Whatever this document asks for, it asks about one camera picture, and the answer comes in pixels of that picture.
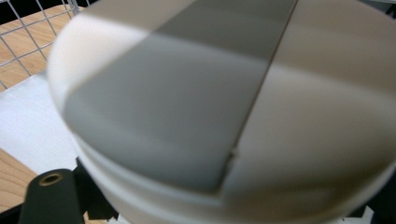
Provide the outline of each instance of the gray strip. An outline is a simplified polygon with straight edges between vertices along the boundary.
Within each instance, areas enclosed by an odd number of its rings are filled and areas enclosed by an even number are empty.
[[[214,192],[294,0],[199,0],[75,90],[66,122],[142,175]]]

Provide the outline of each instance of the wire rack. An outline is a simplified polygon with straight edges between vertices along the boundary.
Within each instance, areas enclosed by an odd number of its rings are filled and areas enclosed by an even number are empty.
[[[0,0],[0,91],[44,70],[53,40],[96,0]]]

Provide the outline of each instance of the metal grid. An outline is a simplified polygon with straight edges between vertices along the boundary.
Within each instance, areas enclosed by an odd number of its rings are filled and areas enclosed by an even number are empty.
[[[63,20],[67,18],[69,21],[81,10],[76,0],[60,0],[59,5],[56,6],[56,13],[53,11],[49,13],[50,8],[45,9],[39,0],[35,0],[39,11],[33,15],[21,17],[13,5],[14,2],[11,3],[11,1],[0,0],[0,5],[3,5],[3,8],[7,5],[17,18],[15,21],[0,24],[0,91],[37,73],[38,71],[32,69],[35,63],[40,63],[40,70],[43,69],[47,63],[50,46],[62,29],[60,24],[54,24],[54,22],[59,18]],[[87,6],[91,5],[89,0],[85,1]],[[43,30],[39,24],[44,24],[48,29]],[[38,37],[40,33],[46,32],[47,42]],[[31,46],[28,49],[21,49],[26,47],[25,42],[29,41]]]

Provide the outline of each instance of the brass screw hole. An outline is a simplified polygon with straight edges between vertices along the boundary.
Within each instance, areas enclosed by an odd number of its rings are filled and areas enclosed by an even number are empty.
[[[49,175],[42,177],[38,181],[38,184],[40,186],[45,187],[45,186],[53,185],[53,184],[59,182],[63,178],[64,178],[64,176],[60,173],[49,174]]]

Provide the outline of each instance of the wooden surface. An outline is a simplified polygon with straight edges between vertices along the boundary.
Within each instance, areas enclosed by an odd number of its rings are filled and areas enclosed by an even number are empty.
[[[65,12],[64,6],[51,7],[45,10],[47,17],[54,16],[58,13]],[[43,47],[49,43],[51,43],[56,35],[53,33],[50,24],[54,28],[56,34],[62,30],[62,28],[70,21],[70,17],[67,13],[56,16],[54,18],[49,19],[48,21],[40,21],[38,23],[28,25],[27,30],[33,37],[33,40],[37,43],[39,47]],[[35,21],[39,21],[44,19],[43,12],[37,12],[30,16],[21,18],[25,25],[30,24]],[[20,21],[11,21],[5,24],[0,25],[0,34],[5,32],[9,32],[18,27],[22,27]],[[7,42],[9,47],[14,51],[17,57],[20,57],[32,50],[37,49],[34,41],[29,36],[28,32],[25,28],[21,28],[16,31],[12,31],[9,34],[2,35],[3,39]],[[45,57],[48,58],[50,54],[51,45],[42,49],[42,53]],[[8,63],[6,65],[1,65],[2,63],[9,62],[14,59],[13,54],[8,50],[7,46],[0,41],[0,81],[7,87],[10,88],[15,84],[25,80],[30,75],[34,75],[45,69],[47,62],[40,51],[36,51],[32,54],[26,55],[20,58],[20,61],[14,61],[12,63]],[[0,83],[0,91],[3,91],[5,88],[2,87]]]
[[[0,213],[23,203],[26,189],[36,174],[9,156],[0,148]],[[104,221],[89,221],[87,224],[103,224]]]

